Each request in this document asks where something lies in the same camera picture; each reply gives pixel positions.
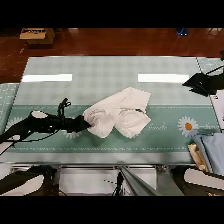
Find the cardboard box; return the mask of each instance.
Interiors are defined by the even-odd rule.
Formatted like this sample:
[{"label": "cardboard box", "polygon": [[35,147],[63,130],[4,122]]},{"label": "cardboard box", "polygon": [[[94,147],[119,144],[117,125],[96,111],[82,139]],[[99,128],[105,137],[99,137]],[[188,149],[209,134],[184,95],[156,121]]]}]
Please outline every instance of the cardboard box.
[{"label": "cardboard box", "polygon": [[[41,30],[42,32],[26,32],[29,30]],[[28,44],[53,44],[54,37],[53,28],[23,28],[20,34],[20,39],[26,40]]]}]

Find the white cloth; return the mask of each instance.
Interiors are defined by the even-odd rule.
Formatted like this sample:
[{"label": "white cloth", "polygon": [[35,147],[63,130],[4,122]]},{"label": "white cloth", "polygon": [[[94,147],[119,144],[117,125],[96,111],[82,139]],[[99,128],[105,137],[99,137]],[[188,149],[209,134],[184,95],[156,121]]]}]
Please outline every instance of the white cloth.
[{"label": "white cloth", "polygon": [[92,126],[88,131],[106,138],[115,126],[127,138],[140,134],[151,121],[145,114],[150,95],[129,87],[94,104],[83,113],[84,119]]}]

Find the reddish brown surface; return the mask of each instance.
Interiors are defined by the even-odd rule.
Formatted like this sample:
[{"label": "reddish brown surface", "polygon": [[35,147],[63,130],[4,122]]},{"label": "reddish brown surface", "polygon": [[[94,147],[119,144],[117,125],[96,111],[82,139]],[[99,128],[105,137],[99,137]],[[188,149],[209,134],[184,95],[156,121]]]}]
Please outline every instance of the reddish brown surface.
[{"label": "reddish brown surface", "polygon": [[54,45],[28,48],[18,37],[0,37],[0,83],[19,82],[28,57],[64,55],[164,55],[220,57],[224,29],[190,28],[186,37],[174,28],[79,28],[56,33]]}]

